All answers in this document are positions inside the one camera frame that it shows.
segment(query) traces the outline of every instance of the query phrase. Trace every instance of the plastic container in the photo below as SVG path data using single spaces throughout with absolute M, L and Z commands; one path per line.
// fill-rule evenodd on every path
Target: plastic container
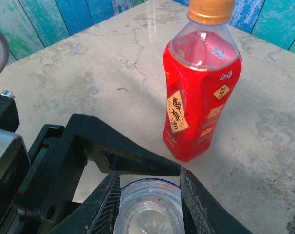
M 167 113 L 163 141 L 190 161 L 210 147 L 241 72 L 241 56 L 225 23 L 234 0 L 191 0 L 190 23 L 163 53 Z
M 115 234 L 184 234 L 180 189 L 165 180 L 135 181 L 121 191 Z

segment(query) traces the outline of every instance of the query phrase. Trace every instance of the red label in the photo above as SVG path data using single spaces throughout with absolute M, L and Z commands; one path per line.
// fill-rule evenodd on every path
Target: red label
M 215 60 L 220 64 L 220 56 L 225 54 L 216 48 L 211 52 L 217 53 Z M 187 53 L 180 51 L 181 56 Z M 163 61 L 167 82 L 163 140 L 177 159 L 190 161 L 208 150 L 221 112 L 239 80 L 241 60 L 237 58 L 217 71 L 196 71 L 176 61 L 167 45 Z

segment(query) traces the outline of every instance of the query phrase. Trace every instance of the clear plastic cup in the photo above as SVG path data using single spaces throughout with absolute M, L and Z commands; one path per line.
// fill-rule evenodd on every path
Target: clear plastic cup
M 114 234 L 184 234 L 179 187 L 161 179 L 125 186 Z

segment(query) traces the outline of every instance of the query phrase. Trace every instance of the bottle label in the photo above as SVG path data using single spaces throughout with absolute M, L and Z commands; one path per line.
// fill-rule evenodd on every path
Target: bottle label
M 220 105 L 218 107 L 212 108 L 210 110 L 210 113 L 209 113 L 207 119 L 211 119 L 213 117 L 219 116 L 221 114 L 223 106 L 224 106 L 224 104 L 222 104 L 222 105 Z
M 184 108 L 180 90 L 177 90 L 167 99 L 167 113 L 173 133 L 189 128 L 184 117 Z
M 220 89 L 218 89 L 216 92 L 214 92 L 214 95 L 216 96 L 216 98 L 218 100 L 220 100 L 221 98 L 223 98 L 228 92 L 230 91 L 229 87 L 225 85 L 223 85 Z

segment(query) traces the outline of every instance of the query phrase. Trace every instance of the orange bottle cap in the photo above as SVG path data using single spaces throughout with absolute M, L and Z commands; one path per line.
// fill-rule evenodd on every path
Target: orange bottle cap
M 235 0 L 190 0 L 188 17 L 197 23 L 218 25 L 230 21 Z

